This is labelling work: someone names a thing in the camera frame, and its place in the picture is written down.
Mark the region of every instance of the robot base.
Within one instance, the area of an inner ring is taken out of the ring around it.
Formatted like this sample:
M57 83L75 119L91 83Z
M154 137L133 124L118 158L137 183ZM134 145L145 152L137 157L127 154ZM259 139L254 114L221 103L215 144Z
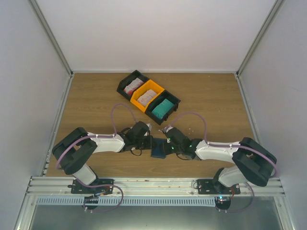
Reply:
M98 184L114 184L113 179L96 179L91 185ZM77 180L73 180L72 185L69 185L72 194L97 194L103 193L104 195L112 194L113 188L108 187L98 187L98 188L88 188L80 184Z
M233 189L235 195L240 194L240 187L239 184L234 184L231 186ZM221 195L231 195L232 190L230 188L225 188L221 192L217 192L213 185L213 179L198 179L197 180L197 189L198 194L200 195L215 195L215 194L221 194Z

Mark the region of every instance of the wooden surface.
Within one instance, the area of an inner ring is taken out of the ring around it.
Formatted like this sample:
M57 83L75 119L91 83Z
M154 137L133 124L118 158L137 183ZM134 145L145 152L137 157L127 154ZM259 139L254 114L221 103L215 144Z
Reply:
M160 131L176 116L194 111L205 117L210 141L234 142L253 137L248 117L233 74L148 73L149 77L181 100L179 108L169 120L159 126L123 96L116 92L119 82L127 73L75 74L59 126L56 143L77 127L97 134L112 134L110 111L117 103L129 105L137 120L153 125L151 134L165 138ZM114 112L118 130L131 127L129 110L119 106ZM194 115L186 115L175 122L190 138L202 138L204 125ZM47 176L66 176L55 169L56 159L51 156ZM139 157L130 152L95 153L87 164L101 177L212 177L221 167L232 164L224 161L183 161L174 154L165 159L150 157L143 151Z

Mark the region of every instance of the glass panel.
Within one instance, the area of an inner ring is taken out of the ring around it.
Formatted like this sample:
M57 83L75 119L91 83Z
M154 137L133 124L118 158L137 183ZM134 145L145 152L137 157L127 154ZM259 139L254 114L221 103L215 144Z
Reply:
M245 207L250 197L236 197L231 209ZM239 213L213 207L121 206L106 213L85 213L81 206L37 206L32 230L281 230L274 199L257 197Z

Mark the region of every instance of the white enclosure wall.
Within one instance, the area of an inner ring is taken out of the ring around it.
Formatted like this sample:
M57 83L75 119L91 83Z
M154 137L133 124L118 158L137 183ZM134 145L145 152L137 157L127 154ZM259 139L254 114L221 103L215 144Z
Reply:
M46 158L68 73L26 0L1 2L0 34L0 226L10 230Z
M299 229L306 229L307 1L285 1L242 73L264 147L278 159L280 178Z
M237 71L275 0L38 0L71 69Z

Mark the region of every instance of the cable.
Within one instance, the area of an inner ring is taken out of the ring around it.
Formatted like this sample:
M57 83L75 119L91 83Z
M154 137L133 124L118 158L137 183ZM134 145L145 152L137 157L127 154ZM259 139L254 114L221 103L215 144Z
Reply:
M230 197L230 200L232 200L232 198L234 198L235 196L235 191L232 187L230 187L230 190L231 190L231 193L232 193L232 196Z
M133 117L133 120L135 121L135 123L137 123L137 120L135 119L135 116L134 116L134 114L133 114L133 111L130 109L130 107L127 106L126 104L118 103L118 104L114 105L113 108L111 109L111 122L112 122L112 126L113 126L113 129L114 129L114 134L116 134L117 132L116 132L116 127L115 127L115 123L114 123L114 119L113 119L113 112L114 112L114 109L115 109L117 106L119 106L119 105L122 105L122 106L126 107L127 109L129 109L129 111L130 111L130 113L131 113L131 115L132 115L132 117Z
M194 114L194 115L198 116L203 121L203 123L205 125L205 133L203 135L203 139L207 143L207 122L206 122L205 118L203 118L203 116L201 116L200 114L198 114L196 112L186 112L186 113L180 114L166 128L164 128L164 130L167 130L169 127L171 127L174 124L175 121L177 121L179 118L181 118L182 116L187 115L187 114Z
M88 187L88 188L98 188L98 187L106 187L106 186L109 186L109 187L117 188L117 189L121 192L121 199L120 199L119 203L118 203L116 206L114 206L114 207L112 207L112 208L109 208L109 209L105 209L105 210L95 210L95 211L91 210L91 213L92 213L92 212L108 212L108 211L114 210L115 208L118 208L118 207L120 206L120 204L121 204L121 203L123 202L123 200L124 200L124 192L123 192L123 190L122 190L120 187L118 187L117 185L114 185L114 184L87 185L87 184L84 184L84 183L83 183L82 181L80 181L79 179L76 179L76 180L77 180L80 184L82 184L83 186ZM83 208L84 208L84 210L86 210L85 204L86 204L86 202L87 202L88 200L90 200L90 199L85 199L85 200L84 200L84 203L83 203Z
M195 187L195 184L197 183L197 181L195 181L194 183L193 183L193 188L194 189L198 189L198 187Z
M217 206L215 206L215 208L216 208L219 212L220 212L220 211L224 211L225 213L226 213L226 212L230 212L230 213L243 212L243 211L247 210L248 208L250 208L250 207L253 205L253 203L254 203L255 193L254 193L253 188L249 185L249 183L245 183L245 184L249 187L249 189L250 189L250 191L251 191L251 193L252 193L252 200L251 200L251 202L250 202L249 205L247 205L245 208L241 208L241 209L237 209L237 210L230 210L230 211L225 210L225 209L220 209L220 208L218 208Z
M177 156L179 159L181 159L181 160L183 160L183 161L189 161L189 159L181 158L179 155L180 155L180 154L177 154L177 153L176 153L176 156Z
M140 151L139 155L136 155L135 153L133 153L134 150L130 150L130 152L132 153L132 155L137 156L137 157L139 157L139 156L142 155L142 150L141 150L141 149L139 150L139 151Z
M112 126L113 126L113 129L114 129L114 134L112 136L110 136L110 135L91 135L91 136L85 136L85 137L82 137L82 138L76 140L74 143L69 145L69 147L67 149L65 149L65 151L60 155L60 157L59 157L59 159L58 159L58 161L56 163L56 168L57 169L60 169L59 164L60 164L61 160L63 159L63 157L69 152L69 150L71 150L79 142L81 142L81 141L83 141L85 139L89 139L89 138L113 138L117 134L115 123L114 123L114 119L113 119L113 111L119 105L122 105L122 106L128 108L129 111L131 112L133 120L135 121L135 123L137 123L137 120L135 119L133 111L129 108L129 106L127 106L127 105L125 105L123 103L118 103L118 104L114 105L113 108L111 109L111 122L112 122Z
M207 140L207 123L206 123L206 120L205 118L203 118L203 116L201 116L200 114L196 113L196 112L186 112L186 113L183 113L183 114L180 114L178 117L176 117L164 130L167 130L169 127L171 127L173 125L173 123L175 121L177 121L179 118L181 118L183 115L186 115L186 114L194 114L196 116L198 116L204 123L205 125L205 132L204 132L204 141L206 142L207 145L209 146L212 146L212 147L220 147L220 148L241 148L241 149L245 149L245 150L249 150L259 156L261 156L262 158L264 158L273 168L274 168L274 174L270 177L270 178L273 178L275 176L277 176L277 174L279 173L278 171L278 168L276 166L276 164L274 162L272 162L267 156L263 155L261 152L257 151L257 150L254 150L252 148L249 148L249 147L246 147L246 146L242 146L242 145L217 145L217 144L211 144L210 142L208 142Z

